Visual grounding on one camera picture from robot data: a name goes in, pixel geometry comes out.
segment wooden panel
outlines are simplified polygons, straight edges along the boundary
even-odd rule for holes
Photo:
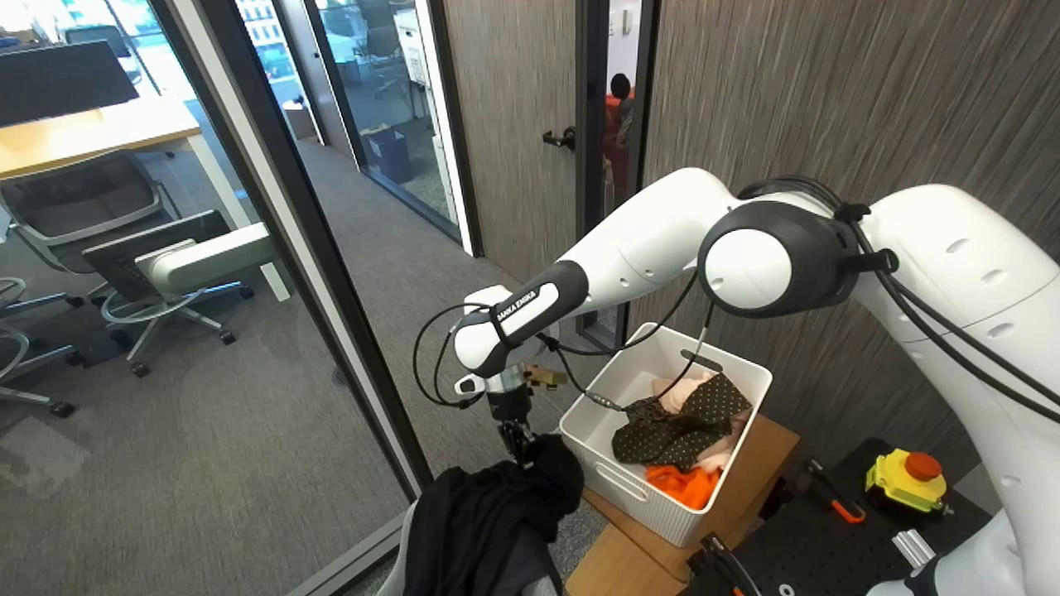
[[[485,255],[526,278],[574,244],[574,152],[543,145],[576,121],[569,0],[443,0]]]
[[[663,3],[646,179],[706,166],[734,187],[816,176],[856,201],[956,183],[1060,255],[1060,3],[684,0]],[[704,301],[684,308],[697,326]],[[972,445],[915,363],[856,303],[709,335],[776,372],[767,409],[839,458],[865,434]]]
[[[567,578],[569,596],[676,596],[687,581],[674,578],[628,532],[603,527],[593,548]]]

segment floor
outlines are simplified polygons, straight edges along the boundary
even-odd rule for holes
[[[506,278],[344,155],[301,149],[431,466],[498,463],[506,453],[485,408],[437,409],[417,396],[412,339],[437,308]],[[150,169],[187,213],[214,205],[189,155],[150,155]],[[0,259],[34,291],[94,285],[44,267],[16,238]],[[0,408],[5,592],[284,592],[405,511],[301,301],[260,291],[214,315],[238,330],[231,347],[174,324],[144,381],[90,308],[19,317],[52,345],[76,341],[94,368],[24,378],[79,400],[71,420]],[[556,428],[567,403],[569,392],[543,393],[534,428]],[[565,523],[555,548],[565,571],[596,528],[587,511]]]

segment desk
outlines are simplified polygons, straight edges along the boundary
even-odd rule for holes
[[[729,547],[754,532],[767,495],[795,453],[795,445],[800,437],[789,428],[759,415],[722,494],[697,527],[697,539],[684,548],[587,489],[587,502],[599,511],[607,527],[585,564],[569,571],[569,596],[684,592],[694,578],[687,558],[701,548],[706,532],[718,532]]]
[[[133,101],[88,110],[88,111],[67,111],[52,118],[5,127],[0,130],[0,183],[58,171],[109,152],[141,152],[141,149],[163,149],[163,145],[194,149],[210,186],[219,192],[228,226],[231,227],[251,226],[219,159],[207,145],[198,121],[184,101],[174,101],[174,100],[133,100]],[[264,265],[262,275],[272,293],[284,301],[289,289],[274,270],[274,265]]]

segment orange object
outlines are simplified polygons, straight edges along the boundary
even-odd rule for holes
[[[925,451],[910,451],[910,453],[905,458],[905,471],[909,471],[915,481],[927,482],[927,481],[934,481],[934,478],[940,473],[940,463],[939,463],[930,453],[925,453]]]
[[[829,505],[836,511],[839,520],[845,520],[852,527],[869,520],[865,511],[848,511],[842,499],[829,499]]]
[[[680,499],[688,511],[704,511],[709,502],[709,495],[715,494],[715,482],[722,473],[709,473],[704,466],[697,471],[680,471],[680,466],[644,466],[644,478],[670,494],[674,499]]]

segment white box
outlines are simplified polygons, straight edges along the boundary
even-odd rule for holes
[[[674,326],[660,326],[651,341],[609,357],[609,363],[593,378],[593,384],[587,392],[596,396],[609,396],[614,403],[644,400],[653,393],[657,378],[670,381],[687,368],[688,357],[684,357],[684,352],[697,352],[697,345],[701,341],[688,335],[680,335]],[[737,439],[737,453],[734,453],[734,463],[740,466],[744,439],[747,439],[754,420],[759,417],[759,408],[761,408],[767,392],[772,384],[772,372],[767,372],[761,363],[747,362],[740,353],[729,353],[722,347],[712,347],[712,345],[701,345],[697,353],[706,362],[715,362],[722,368],[722,375],[754,403],[754,417],[748,417],[744,437]],[[593,403],[589,396],[576,396],[574,408],[560,417],[560,434],[565,434],[567,447],[576,453],[576,461],[585,463],[587,485],[593,485],[614,505],[628,511],[644,527],[657,528],[665,542],[687,547],[687,539],[694,535],[701,520],[709,512],[715,495],[726,489],[729,471],[715,482],[709,502],[704,511],[688,511],[687,502],[657,489],[644,478],[644,466],[618,461],[609,439],[619,428],[628,428],[628,420],[629,417],[623,409],[607,409],[607,408]]]

